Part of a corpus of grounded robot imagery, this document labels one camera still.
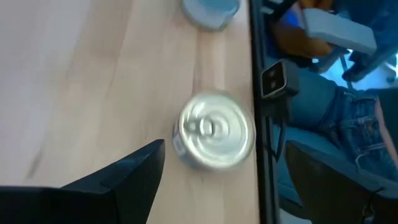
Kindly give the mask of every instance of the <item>metal can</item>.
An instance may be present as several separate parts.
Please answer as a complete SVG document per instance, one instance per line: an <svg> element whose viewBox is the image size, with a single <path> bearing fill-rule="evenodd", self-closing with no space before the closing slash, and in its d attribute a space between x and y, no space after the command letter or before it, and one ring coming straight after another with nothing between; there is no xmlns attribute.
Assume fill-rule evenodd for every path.
<svg viewBox="0 0 398 224"><path fill-rule="evenodd" d="M181 160L196 169L228 170L254 148L252 116L225 92L204 92L183 108L174 125L173 144Z"/></svg>
<svg viewBox="0 0 398 224"><path fill-rule="evenodd" d="M185 15L209 30L225 28L240 7L239 0L182 0Z"/></svg>

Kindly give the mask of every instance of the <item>light wood surface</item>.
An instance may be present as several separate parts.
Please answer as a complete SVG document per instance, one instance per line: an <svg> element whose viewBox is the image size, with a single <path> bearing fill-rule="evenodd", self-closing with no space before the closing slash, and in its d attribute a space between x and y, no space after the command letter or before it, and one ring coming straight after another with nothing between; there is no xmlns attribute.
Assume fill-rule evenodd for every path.
<svg viewBox="0 0 398 224"><path fill-rule="evenodd" d="M162 138L148 223L259 223L254 153L211 174L171 143L192 93L226 89L252 107L246 1L207 33L179 0L2 0L0 34L1 185L60 187Z"/></svg>

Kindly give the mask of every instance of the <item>blue jeans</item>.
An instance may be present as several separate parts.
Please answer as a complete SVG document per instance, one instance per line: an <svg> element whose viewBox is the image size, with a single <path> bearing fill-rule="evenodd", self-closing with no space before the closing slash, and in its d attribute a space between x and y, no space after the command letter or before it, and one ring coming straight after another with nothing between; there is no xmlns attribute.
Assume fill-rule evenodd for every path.
<svg viewBox="0 0 398 224"><path fill-rule="evenodd" d="M337 87L318 133L342 150L357 168L398 182L398 171L387 151L376 118L377 91Z"/></svg>

